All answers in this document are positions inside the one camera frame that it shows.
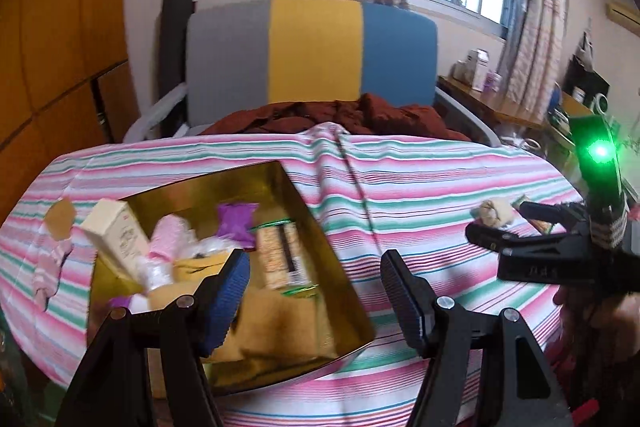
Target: brown blanket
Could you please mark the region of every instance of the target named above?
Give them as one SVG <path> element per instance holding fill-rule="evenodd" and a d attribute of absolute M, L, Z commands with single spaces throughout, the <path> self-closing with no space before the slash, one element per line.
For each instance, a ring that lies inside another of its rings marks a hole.
<path fill-rule="evenodd" d="M 258 109 L 236 111 L 202 134 L 294 134 L 324 122 L 338 123 L 351 134 L 404 134 L 470 141 L 465 135 L 447 129 L 433 107 L 393 107 L 370 93 L 363 94 L 354 102 L 279 102 Z"/>

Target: purple package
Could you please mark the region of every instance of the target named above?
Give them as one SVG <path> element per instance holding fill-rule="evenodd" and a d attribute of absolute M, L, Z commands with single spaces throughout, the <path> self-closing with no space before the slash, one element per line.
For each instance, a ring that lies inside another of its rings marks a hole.
<path fill-rule="evenodd" d="M 220 225 L 216 235 L 237 241 L 243 248 L 255 248 L 254 210 L 258 203 L 222 203 L 218 205 Z"/>

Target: gold box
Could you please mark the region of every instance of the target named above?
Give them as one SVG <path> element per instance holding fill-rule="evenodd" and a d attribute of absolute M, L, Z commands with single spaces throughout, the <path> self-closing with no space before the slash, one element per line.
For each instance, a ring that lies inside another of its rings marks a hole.
<path fill-rule="evenodd" d="M 375 338 L 369 317 L 351 286 L 340 261 L 329 244 L 322 228 L 314 219 L 299 192 L 277 161 L 258 163 L 225 171 L 204 174 L 189 180 L 126 198 L 142 229 L 151 236 L 158 220 L 167 214 L 186 218 L 199 239 L 214 235 L 218 229 L 220 203 L 255 202 L 255 224 L 268 223 L 289 217 L 296 222 L 300 241 L 305 250 L 305 264 L 313 282 L 319 285 L 326 305 L 330 332 L 335 343 L 335 359 L 316 359 L 289 367 L 279 367 L 253 380 L 226 387 L 212 383 L 214 395 L 253 391 L 290 381 L 314 380 L 338 371 L 350 363 Z M 252 258 L 250 285 L 261 285 L 260 270 Z M 119 295 L 131 295 L 141 288 L 112 273 L 104 263 L 96 260 L 90 293 L 90 322 L 104 316 L 106 303 Z M 208 375 L 215 374 L 215 363 L 206 367 Z"/>

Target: glowing green led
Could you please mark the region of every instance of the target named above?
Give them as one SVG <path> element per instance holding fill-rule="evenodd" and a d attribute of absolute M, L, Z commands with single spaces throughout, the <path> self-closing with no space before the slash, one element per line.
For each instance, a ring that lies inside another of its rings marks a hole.
<path fill-rule="evenodd" d="M 589 146 L 587 152 L 596 163 L 609 162 L 616 153 L 613 144 L 605 140 L 596 140 Z"/>

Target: striped bedsheet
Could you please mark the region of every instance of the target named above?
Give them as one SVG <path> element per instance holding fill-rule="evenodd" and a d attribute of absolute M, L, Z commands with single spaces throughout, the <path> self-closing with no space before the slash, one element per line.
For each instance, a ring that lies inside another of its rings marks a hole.
<path fill-rule="evenodd" d="M 558 326 L 554 288 L 497 281 L 495 254 L 468 245 L 470 210 L 482 200 L 526 193 L 534 201 L 578 200 L 548 163 L 520 150 L 406 136 L 350 136 L 327 123 L 298 135 L 200 136 L 109 145 L 61 156 L 31 184 L 0 229 L 0 305 L 24 352 L 68 386 L 86 346 L 95 250 L 77 225 L 100 198 L 231 167 L 280 160 L 321 223 L 376 326 L 377 338 L 339 373 L 274 391 L 220 399 L 229 426 L 402 426 L 427 362 L 402 338 L 379 276 L 396 248 L 436 293 L 489 313 L 519 309 L 540 343 Z M 43 217 L 66 196 L 78 210 L 60 289 L 46 312 L 34 307 L 38 253 L 50 248 Z M 533 233 L 523 219 L 511 230 Z M 473 410 L 473 353 L 460 419 Z"/>

